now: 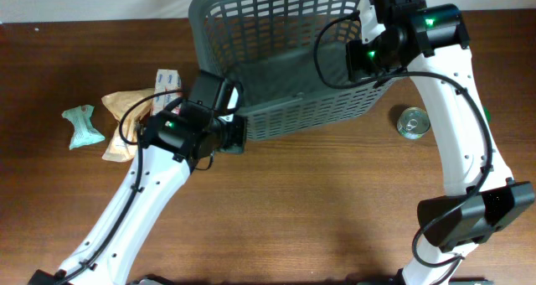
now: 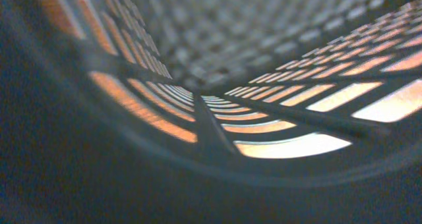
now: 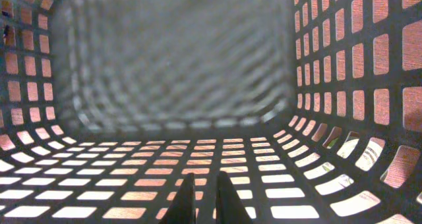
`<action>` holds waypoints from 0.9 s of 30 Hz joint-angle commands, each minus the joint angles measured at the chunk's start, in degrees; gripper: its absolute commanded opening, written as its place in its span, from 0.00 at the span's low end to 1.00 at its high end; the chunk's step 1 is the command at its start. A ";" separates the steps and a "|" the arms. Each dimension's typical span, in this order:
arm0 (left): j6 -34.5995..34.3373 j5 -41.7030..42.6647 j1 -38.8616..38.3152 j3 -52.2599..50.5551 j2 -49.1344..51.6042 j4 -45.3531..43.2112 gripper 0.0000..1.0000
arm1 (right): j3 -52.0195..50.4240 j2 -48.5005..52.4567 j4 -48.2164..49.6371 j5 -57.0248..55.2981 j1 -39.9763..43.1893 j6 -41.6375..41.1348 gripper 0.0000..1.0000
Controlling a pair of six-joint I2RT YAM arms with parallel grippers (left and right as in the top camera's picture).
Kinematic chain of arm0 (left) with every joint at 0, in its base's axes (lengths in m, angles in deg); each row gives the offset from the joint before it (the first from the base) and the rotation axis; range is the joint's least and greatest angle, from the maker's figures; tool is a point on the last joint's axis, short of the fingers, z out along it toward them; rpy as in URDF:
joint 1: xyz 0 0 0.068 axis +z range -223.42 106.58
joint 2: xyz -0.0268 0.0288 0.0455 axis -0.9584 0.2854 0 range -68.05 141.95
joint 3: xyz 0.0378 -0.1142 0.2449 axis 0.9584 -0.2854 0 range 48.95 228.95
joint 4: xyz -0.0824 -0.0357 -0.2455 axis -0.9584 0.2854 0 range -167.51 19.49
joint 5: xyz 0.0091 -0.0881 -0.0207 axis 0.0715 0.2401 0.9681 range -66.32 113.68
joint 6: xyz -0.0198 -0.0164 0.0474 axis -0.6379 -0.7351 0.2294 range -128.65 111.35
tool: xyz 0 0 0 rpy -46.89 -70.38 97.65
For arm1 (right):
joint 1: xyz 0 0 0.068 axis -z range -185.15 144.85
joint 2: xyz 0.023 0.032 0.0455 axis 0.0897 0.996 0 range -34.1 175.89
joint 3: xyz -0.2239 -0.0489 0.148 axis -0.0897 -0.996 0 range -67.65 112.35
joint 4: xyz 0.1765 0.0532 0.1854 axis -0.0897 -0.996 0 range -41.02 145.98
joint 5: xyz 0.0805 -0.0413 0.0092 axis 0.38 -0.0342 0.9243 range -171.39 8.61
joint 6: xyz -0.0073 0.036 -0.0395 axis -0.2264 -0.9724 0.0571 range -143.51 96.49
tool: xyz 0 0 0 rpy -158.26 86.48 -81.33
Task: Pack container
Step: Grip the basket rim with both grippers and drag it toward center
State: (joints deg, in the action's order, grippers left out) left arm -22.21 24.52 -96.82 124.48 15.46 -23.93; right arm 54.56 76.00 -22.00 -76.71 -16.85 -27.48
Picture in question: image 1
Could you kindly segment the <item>grey plastic shopping basket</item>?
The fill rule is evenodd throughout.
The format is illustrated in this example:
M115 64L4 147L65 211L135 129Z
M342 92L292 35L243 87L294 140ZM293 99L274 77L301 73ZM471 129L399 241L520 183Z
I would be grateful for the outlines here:
M193 0L202 70L244 88L247 137L261 141L360 117L389 84L352 87L346 45L381 32L372 0Z

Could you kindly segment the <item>silver tin can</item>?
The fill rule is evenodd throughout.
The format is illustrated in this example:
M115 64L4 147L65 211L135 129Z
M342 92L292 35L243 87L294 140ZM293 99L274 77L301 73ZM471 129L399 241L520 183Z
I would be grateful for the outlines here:
M402 137L407 139L420 139L430 130L427 112L419 107L405 109L397 121L397 130Z

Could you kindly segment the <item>Kleenex tissue multipack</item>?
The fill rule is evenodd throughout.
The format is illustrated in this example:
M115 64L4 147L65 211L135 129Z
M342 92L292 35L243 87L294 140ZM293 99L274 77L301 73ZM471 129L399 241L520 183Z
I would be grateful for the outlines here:
M154 93L167 92L179 90L182 88L181 77L176 70L164 70L159 69L157 71L155 80ZM182 95L181 92L169 93L166 95L156 96L152 99L151 115L157 115L162 111L169 103L179 98Z

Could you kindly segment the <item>teal wet wipes packet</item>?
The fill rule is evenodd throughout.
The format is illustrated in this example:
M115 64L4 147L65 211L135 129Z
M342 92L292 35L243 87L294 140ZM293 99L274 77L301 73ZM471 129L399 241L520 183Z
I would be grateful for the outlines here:
M100 143L105 140L105 137L91 123L90 119L93 111L93 106L82 105L62 112L62 117L68 120L74 127L74 133L70 139L70 150Z

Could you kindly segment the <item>green lidded glass jar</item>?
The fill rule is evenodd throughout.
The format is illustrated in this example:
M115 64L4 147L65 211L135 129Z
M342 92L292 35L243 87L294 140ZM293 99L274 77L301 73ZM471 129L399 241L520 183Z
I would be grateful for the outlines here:
M484 107L483 107L483 111L484 111L484 113L485 113L487 122L488 122L488 123L491 122L492 118L491 118L491 114L490 114L489 110L484 106Z

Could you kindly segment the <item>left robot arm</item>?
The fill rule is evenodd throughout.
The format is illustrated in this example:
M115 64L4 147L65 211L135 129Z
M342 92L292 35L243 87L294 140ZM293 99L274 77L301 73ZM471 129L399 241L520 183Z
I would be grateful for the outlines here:
M191 90L137 127L137 155L89 235L57 272L38 270L29 285L125 284L158 216L198 162L244 151L243 103L239 81L200 71Z

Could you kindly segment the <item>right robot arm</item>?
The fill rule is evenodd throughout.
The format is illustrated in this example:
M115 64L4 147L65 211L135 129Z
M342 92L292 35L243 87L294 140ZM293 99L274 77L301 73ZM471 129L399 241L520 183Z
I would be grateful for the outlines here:
M466 256L535 201L493 141L472 74L461 11L425 0L373 0L383 30L347 46L354 86L409 78L425 104L441 156L445 193L418 204L412 259L396 284L446 284Z

